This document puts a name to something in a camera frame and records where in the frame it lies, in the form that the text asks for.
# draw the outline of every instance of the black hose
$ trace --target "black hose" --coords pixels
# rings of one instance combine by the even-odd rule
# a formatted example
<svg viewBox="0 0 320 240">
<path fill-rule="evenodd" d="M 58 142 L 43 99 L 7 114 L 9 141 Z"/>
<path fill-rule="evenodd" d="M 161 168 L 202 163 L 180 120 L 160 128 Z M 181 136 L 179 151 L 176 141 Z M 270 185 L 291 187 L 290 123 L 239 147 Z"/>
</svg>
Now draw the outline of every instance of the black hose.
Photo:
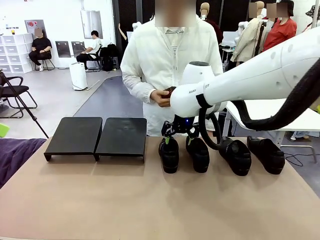
<svg viewBox="0 0 320 240">
<path fill-rule="evenodd" d="M 206 114 L 207 114 L 207 108 L 201 108 L 199 111 L 199 130 L 200 130 L 202 139 L 209 146 L 209 148 L 212 148 L 213 150 L 219 150 L 219 146 L 222 141 L 222 134 L 221 134 L 219 122 L 214 112 L 209 114 L 209 117 L 212 120 L 215 133 L 216 133 L 217 143 L 214 143 L 212 139 L 209 137 L 208 131 L 206 129 Z"/>
<path fill-rule="evenodd" d="M 239 111 L 243 124 L 256 131 L 281 129 L 292 123 L 320 96 L 320 59 L 307 71 L 287 97 L 280 110 L 272 117 L 252 120 L 245 101 L 232 101 Z"/>
</svg>

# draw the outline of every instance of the red jacket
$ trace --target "red jacket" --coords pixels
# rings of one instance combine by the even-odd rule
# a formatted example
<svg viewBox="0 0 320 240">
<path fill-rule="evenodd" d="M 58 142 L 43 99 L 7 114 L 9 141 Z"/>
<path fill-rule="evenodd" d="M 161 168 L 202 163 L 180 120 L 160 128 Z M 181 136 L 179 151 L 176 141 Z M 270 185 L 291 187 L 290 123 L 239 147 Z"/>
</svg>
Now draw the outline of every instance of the red jacket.
<svg viewBox="0 0 320 240">
<path fill-rule="evenodd" d="M 263 46 L 263 52 L 290 39 L 297 33 L 297 23 L 291 18 L 288 21 L 280 25 L 280 21 L 277 21 L 271 31 L 269 32 Z"/>
</svg>

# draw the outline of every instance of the black leather shoe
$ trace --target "black leather shoe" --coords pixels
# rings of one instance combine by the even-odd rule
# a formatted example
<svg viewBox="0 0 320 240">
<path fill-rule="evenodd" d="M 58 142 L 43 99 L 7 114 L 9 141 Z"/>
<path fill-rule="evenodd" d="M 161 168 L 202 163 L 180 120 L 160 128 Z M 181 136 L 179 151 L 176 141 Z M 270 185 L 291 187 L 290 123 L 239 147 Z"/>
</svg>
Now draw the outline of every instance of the black leather shoe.
<svg viewBox="0 0 320 240">
<path fill-rule="evenodd" d="M 258 139 L 248 136 L 247 145 L 249 150 L 260 160 L 264 169 L 278 175 L 285 166 L 285 154 L 270 139 Z"/>
<path fill-rule="evenodd" d="M 159 155 L 161 157 L 163 170 L 167 174 L 174 174 L 178 170 L 179 145 L 177 141 L 170 137 L 169 143 L 163 138 L 159 145 Z"/>
<path fill-rule="evenodd" d="M 206 173 L 210 163 L 209 151 L 201 138 L 193 139 L 189 144 L 189 136 L 186 138 L 185 148 L 192 157 L 193 169 L 198 173 Z"/>
<path fill-rule="evenodd" d="M 246 176 L 248 174 L 251 167 L 251 153 L 242 141 L 223 137 L 219 153 L 236 175 Z"/>
</svg>

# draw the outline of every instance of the beige tabletop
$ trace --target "beige tabletop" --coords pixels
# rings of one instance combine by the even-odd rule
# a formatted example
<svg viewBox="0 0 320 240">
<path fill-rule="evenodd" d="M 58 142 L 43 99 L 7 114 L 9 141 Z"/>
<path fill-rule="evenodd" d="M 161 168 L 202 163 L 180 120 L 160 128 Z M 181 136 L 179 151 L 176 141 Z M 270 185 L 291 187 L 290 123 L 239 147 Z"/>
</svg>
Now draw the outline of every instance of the beige tabletop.
<svg viewBox="0 0 320 240">
<path fill-rule="evenodd" d="M 267 173 L 252 156 L 236 176 L 217 151 L 194 172 L 179 138 L 178 172 L 166 174 L 161 138 L 134 159 L 52 157 L 45 143 L 0 190 L 0 236 L 49 240 L 319 240 L 320 201 L 286 163 Z"/>
</svg>

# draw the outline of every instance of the purple fabric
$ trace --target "purple fabric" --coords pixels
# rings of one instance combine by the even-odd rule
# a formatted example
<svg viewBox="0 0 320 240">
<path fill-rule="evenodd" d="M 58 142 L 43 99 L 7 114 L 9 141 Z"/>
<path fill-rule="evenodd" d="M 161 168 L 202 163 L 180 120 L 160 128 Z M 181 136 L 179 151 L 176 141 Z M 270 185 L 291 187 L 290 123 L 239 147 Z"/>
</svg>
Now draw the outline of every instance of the purple fabric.
<svg viewBox="0 0 320 240">
<path fill-rule="evenodd" d="M 0 189 L 45 141 L 0 138 Z"/>
</svg>

